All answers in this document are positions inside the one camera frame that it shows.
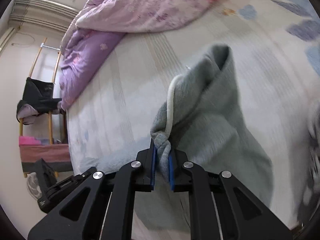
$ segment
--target floral blanket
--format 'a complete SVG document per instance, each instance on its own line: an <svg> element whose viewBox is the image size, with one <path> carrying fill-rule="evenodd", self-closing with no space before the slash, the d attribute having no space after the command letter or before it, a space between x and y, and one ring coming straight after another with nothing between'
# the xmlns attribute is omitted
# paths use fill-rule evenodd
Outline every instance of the floral blanket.
<svg viewBox="0 0 320 240"><path fill-rule="evenodd" d="M61 107L66 110L73 104L124 33L181 28L214 1L88 0L61 42Z"/></svg>

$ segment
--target black mechanical device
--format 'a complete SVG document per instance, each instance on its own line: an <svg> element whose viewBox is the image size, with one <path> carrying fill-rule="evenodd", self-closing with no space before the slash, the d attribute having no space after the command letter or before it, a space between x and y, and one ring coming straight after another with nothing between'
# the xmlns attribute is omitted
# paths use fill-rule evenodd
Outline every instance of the black mechanical device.
<svg viewBox="0 0 320 240"><path fill-rule="evenodd" d="M49 213L28 240L130 240L135 192L154 189L155 163L151 141L149 149L117 172L90 168L51 187L47 178L42 206ZM47 176L44 167L39 172ZM229 171L207 172L175 149L169 171L172 190L189 192L192 240L292 239L290 230Z"/></svg>

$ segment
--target bed sheet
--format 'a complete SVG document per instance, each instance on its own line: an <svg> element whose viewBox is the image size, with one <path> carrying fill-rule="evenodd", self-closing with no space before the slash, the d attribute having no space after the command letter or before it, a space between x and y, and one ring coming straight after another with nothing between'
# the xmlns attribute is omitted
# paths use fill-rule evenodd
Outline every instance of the bed sheet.
<svg viewBox="0 0 320 240"><path fill-rule="evenodd" d="M68 110L75 173L148 148L172 78L202 47L225 43L246 125L273 163L270 208L295 226L308 175L308 106L320 91L319 37L308 0L218 0L180 30L126 35Z"/></svg>

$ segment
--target purple fabric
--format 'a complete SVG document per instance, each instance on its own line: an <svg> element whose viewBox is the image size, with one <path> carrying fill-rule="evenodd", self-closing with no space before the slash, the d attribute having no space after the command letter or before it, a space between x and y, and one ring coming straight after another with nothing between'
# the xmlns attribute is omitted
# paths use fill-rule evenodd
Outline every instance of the purple fabric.
<svg viewBox="0 0 320 240"><path fill-rule="evenodd" d="M76 30L69 40L60 66L61 107L67 110L85 89L125 33Z"/></svg>

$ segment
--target wire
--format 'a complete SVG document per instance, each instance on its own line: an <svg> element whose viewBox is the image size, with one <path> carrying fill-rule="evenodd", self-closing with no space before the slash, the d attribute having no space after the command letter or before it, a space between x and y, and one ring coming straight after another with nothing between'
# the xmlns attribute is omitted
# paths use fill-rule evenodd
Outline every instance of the wire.
<svg viewBox="0 0 320 240"><path fill-rule="evenodd" d="M30 43L30 44L19 44L19 43L11 43L11 46L13 46L13 45L18 45L18 46L23 46L23 47L25 47L25 46L31 46L32 44L34 44L35 43L35 41L36 41L36 39L33 37L33 36L31 36L30 34L27 34L27 33L19 33L19 32L16 32L17 34L22 34L22 35L27 35L27 36L29 36L29 37L31 37L32 39L33 39L33 41Z"/></svg>

